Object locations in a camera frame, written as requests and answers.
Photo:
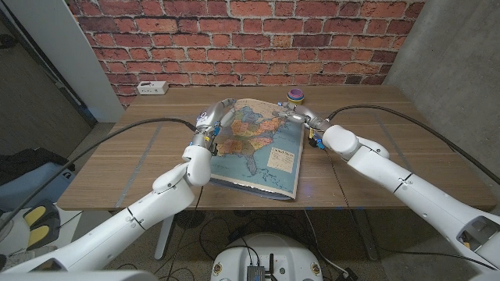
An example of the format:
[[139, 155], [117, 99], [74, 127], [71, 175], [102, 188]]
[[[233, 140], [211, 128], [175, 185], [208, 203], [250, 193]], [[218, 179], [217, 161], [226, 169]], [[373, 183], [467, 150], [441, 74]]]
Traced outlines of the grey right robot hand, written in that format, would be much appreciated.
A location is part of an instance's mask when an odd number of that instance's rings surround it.
[[283, 102], [279, 103], [278, 106], [279, 109], [272, 112], [274, 116], [284, 117], [289, 121], [301, 123], [307, 128], [318, 131], [326, 131], [331, 127], [331, 124], [326, 119], [321, 118], [318, 114], [304, 105]]

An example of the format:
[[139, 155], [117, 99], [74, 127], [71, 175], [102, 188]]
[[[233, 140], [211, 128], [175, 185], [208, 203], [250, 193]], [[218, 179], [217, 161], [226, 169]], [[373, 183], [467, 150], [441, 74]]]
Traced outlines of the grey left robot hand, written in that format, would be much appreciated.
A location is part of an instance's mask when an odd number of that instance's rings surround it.
[[211, 150], [220, 130], [229, 127], [235, 120], [235, 103], [235, 99], [227, 98], [203, 110], [196, 119], [192, 145]]

